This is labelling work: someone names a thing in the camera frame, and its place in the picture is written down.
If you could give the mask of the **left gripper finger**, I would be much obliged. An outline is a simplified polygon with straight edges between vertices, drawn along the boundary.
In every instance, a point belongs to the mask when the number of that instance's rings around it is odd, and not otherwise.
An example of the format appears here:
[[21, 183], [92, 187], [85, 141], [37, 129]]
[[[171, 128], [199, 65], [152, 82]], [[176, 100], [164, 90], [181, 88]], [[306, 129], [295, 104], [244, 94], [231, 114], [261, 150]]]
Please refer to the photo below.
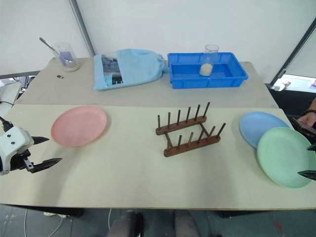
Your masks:
[[61, 161], [62, 158], [51, 158], [48, 160], [44, 160], [40, 164], [33, 165], [32, 173], [40, 172], [43, 170], [46, 170], [54, 165], [56, 165], [59, 161]]
[[46, 141], [49, 141], [49, 138], [46, 137], [40, 137], [40, 136], [32, 136], [33, 145], [37, 145]]

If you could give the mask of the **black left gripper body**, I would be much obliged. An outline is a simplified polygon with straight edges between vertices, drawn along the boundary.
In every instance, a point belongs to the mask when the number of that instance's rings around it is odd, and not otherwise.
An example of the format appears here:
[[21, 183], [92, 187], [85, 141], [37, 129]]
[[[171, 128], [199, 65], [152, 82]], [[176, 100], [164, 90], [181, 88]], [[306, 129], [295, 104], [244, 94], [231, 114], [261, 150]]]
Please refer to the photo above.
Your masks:
[[27, 169], [28, 172], [34, 173], [33, 163], [28, 159], [30, 155], [31, 153], [28, 149], [21, 154], [15, 154], [10, 160], [10, 171]]

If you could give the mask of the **bystander's bare hand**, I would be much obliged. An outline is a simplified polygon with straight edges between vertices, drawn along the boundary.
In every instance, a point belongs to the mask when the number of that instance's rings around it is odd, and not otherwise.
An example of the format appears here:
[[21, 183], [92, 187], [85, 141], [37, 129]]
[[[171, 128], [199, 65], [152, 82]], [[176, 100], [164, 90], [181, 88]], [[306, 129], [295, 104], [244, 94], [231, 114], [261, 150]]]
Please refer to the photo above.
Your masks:
[[312, 127], [316, 122], [316, 114], [315, 113], [305, 114], [304, 116], [300, 117], [298, 121]]

